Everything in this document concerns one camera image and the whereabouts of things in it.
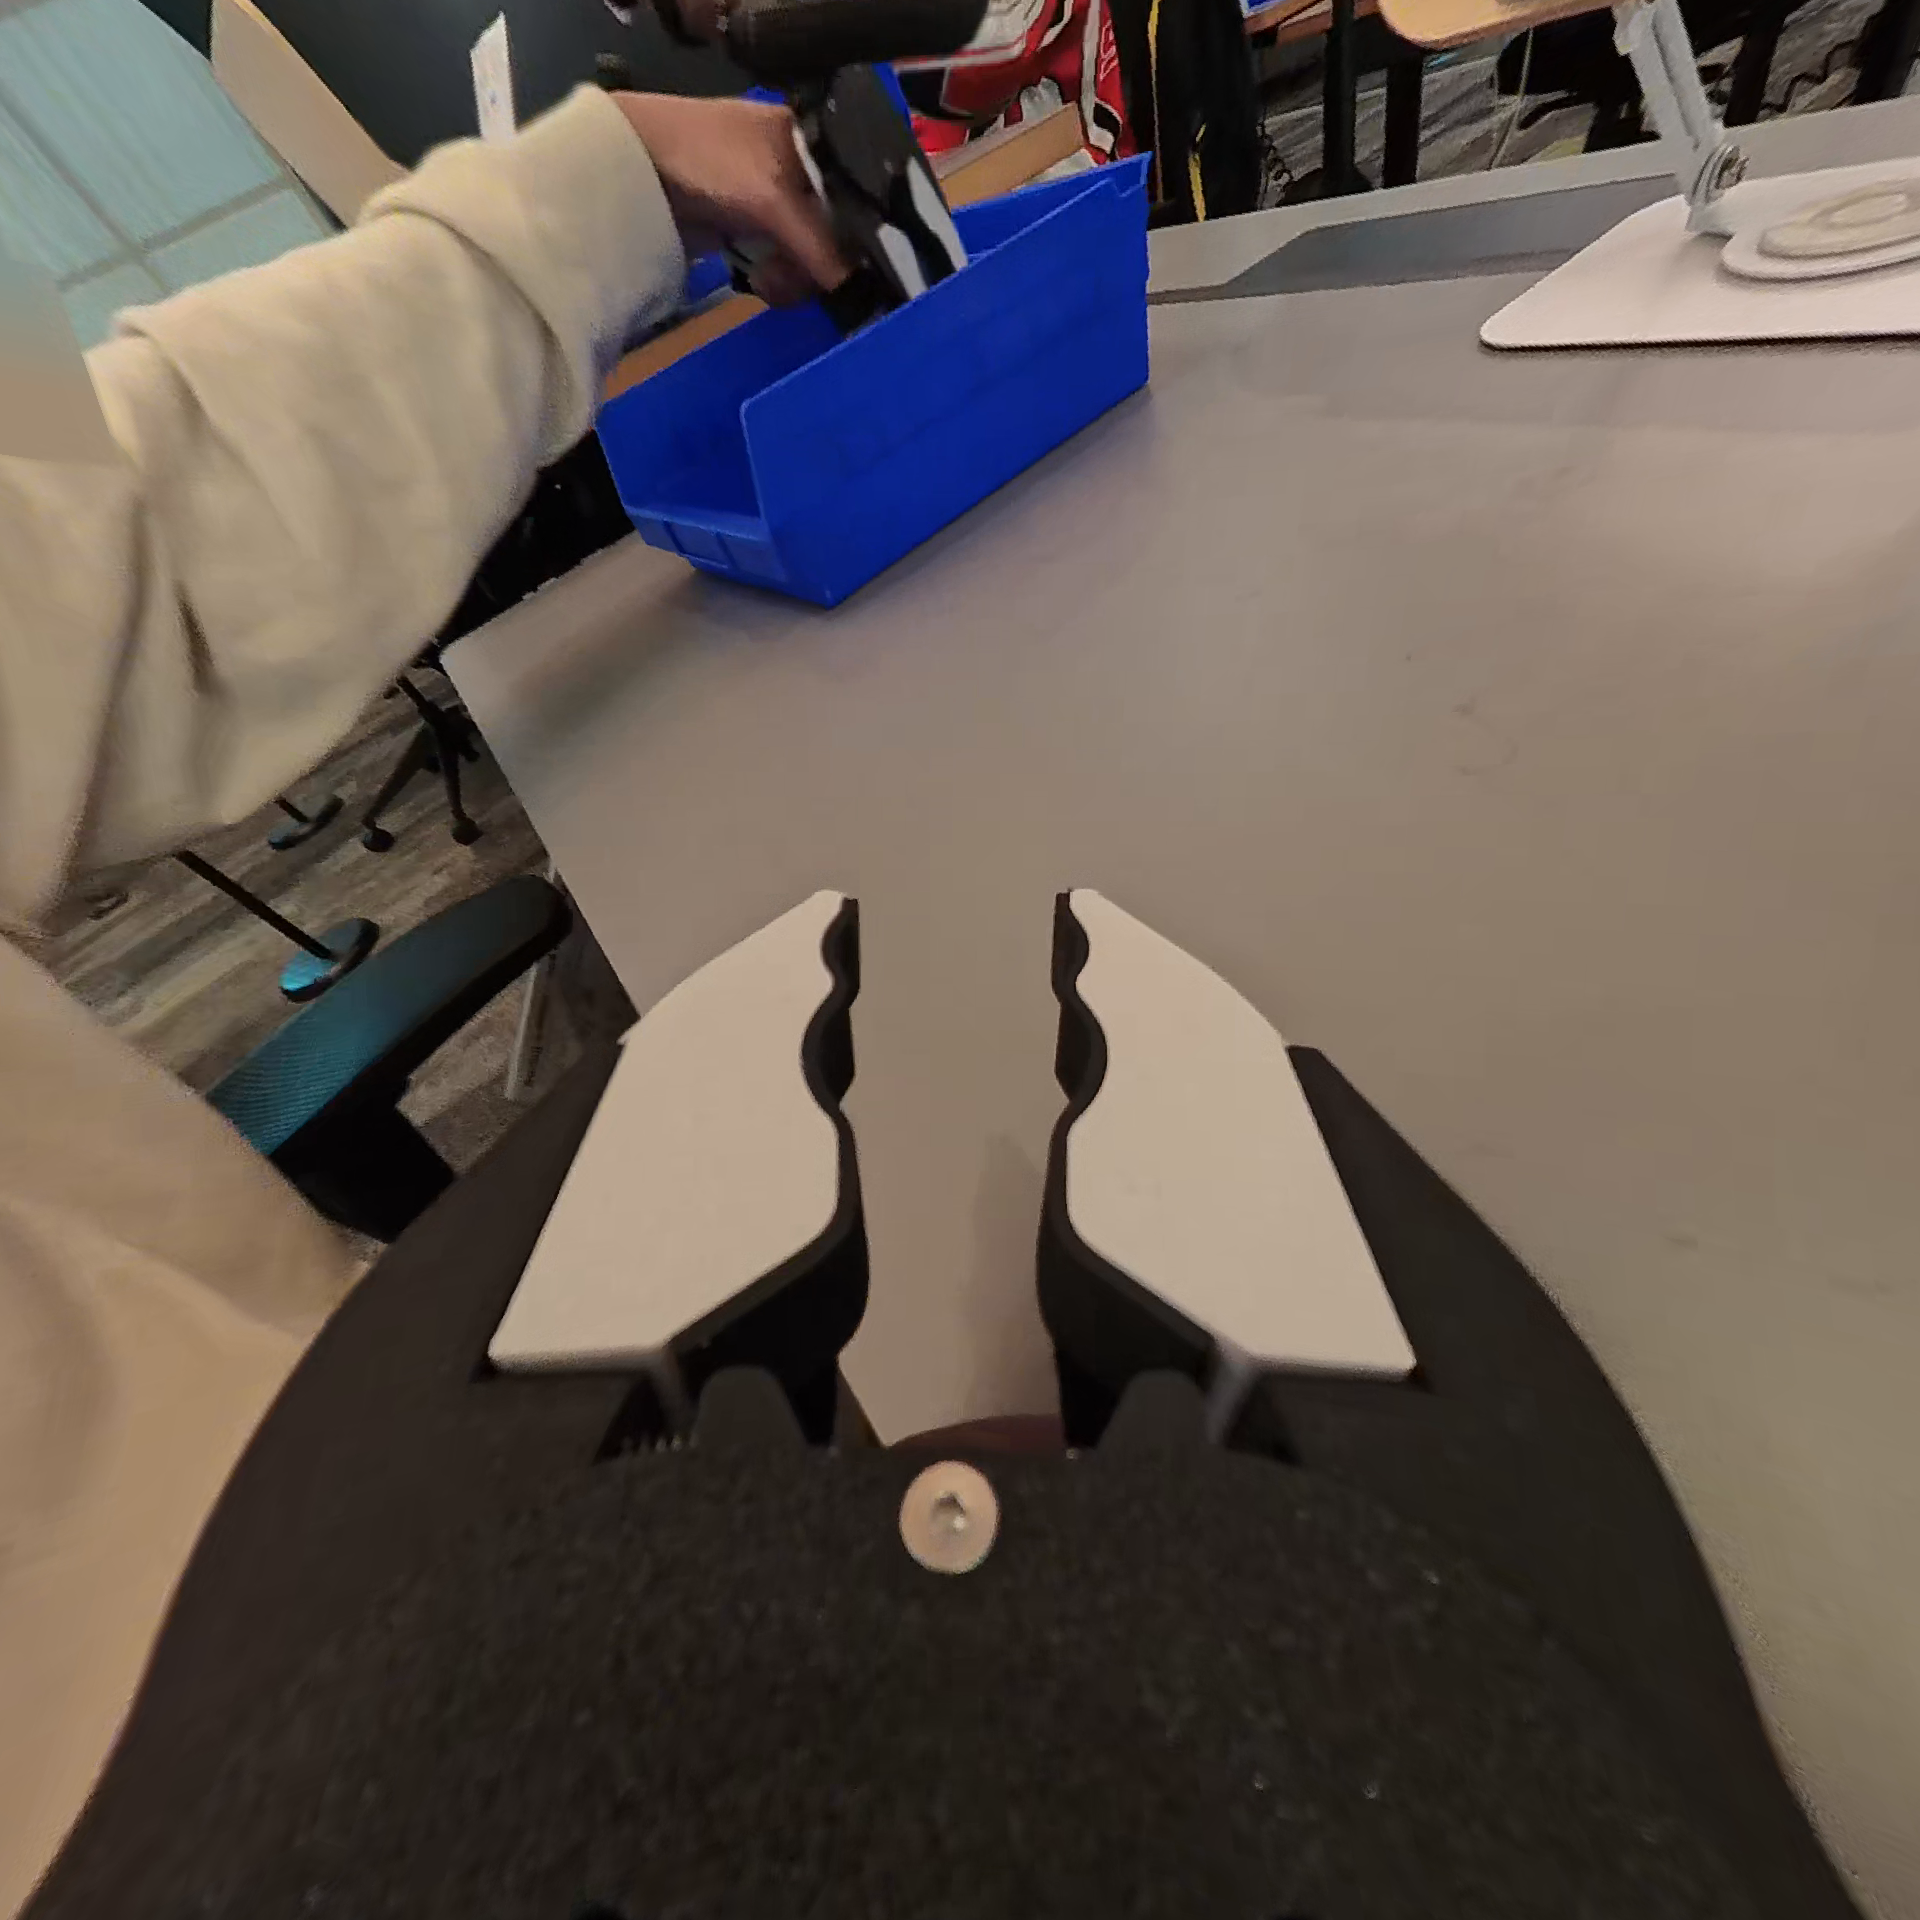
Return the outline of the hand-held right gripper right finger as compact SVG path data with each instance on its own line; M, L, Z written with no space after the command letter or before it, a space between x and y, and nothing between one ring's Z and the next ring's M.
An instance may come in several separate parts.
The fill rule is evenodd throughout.
M1063 1439L1146 1374L1223 1443L1270 1380L1402 1389L1419 1362L1279 1027L1089 886L1058 893L1038 1299Z

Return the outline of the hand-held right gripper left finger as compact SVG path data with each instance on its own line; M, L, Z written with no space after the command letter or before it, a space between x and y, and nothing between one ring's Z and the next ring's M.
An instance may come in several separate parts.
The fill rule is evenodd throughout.
M858 899L822 889L626 1030L489 1336L495 1374L638 1380L680 1436L706 1386L748 1369L805 1443L833 1443L870 1290L846 1113L858 989Z

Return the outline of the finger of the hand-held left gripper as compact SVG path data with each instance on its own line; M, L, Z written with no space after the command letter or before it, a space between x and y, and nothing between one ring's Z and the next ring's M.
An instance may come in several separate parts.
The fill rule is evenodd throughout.
M873 246L895 300L919 300L968 264L952 209L916 149L886 169Z

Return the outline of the person's left forearm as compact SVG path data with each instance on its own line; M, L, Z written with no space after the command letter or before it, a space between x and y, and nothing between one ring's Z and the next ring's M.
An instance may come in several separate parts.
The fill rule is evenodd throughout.
M649 154L580 84L123 314L86 357L115 456L3 460L3 922L333 753L680 286Z

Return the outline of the person's left hand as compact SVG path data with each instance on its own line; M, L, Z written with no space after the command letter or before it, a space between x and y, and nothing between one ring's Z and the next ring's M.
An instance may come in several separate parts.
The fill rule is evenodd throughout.
M852 276L789 109L610 90L653 164L689 263L733 252L772 304L833 293Z

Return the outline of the black framed marker sign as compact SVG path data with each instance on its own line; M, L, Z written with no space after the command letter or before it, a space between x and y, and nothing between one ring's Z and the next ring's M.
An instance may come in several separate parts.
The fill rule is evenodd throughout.
M523 976L503 1096L532 1103L578 1052L620 1040L638 1007L585 924Z

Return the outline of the black jacket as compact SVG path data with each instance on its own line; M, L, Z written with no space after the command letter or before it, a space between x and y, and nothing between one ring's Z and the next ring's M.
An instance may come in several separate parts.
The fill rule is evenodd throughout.
M1240 3L1110 3L1119 90L1148 157L1148 227L1259 209L1266 119Z

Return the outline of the black floor stand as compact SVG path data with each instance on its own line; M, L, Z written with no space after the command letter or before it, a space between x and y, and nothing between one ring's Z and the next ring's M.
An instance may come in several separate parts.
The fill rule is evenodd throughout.
M380 940L380 924L365 916L348 916L323 933L315 933L290 922L268 899L230 880L223 869L210 864L198 850L173 850L173 862L209 883L215 890L228 896L295 947L290 959L278 974L278 990L286 1002L310 1002L323 996L328 989L333 989L333 983L356 970Z

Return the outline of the black office chair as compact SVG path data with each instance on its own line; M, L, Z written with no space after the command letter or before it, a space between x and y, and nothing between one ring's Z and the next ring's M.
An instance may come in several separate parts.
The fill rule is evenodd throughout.
M386 826L386 813L419 774L438 776L443 786L452 842L475 846L482 836L479 823L468 813L463 790L463 767L479 759L478 729L459 693L443 702L423 692L419 680L429 670L446 680L443 647L438 643L425 646L388 687L388 693L400 693L413 709L416 726L405 750L388 767L388 776L373 790L370 803L359 812L356 839L370 854L395 849L398 833Z

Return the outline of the white folding stand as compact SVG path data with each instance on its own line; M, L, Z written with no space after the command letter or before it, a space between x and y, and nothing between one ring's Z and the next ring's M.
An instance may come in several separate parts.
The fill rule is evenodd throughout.
M1752 177L1678 3L1616 3L1678 194L1492 314L1498 350L1916 339L1916 157Z

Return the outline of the black wall screen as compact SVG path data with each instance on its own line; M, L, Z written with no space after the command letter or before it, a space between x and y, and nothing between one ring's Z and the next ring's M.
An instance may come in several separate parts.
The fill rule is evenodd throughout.
M650 3L259 3L259 14L402 164L482 127L470 49L495 20L506 20L516 126L598 83L605 59L635 90L738 97L748 87L719 52L675 42Z

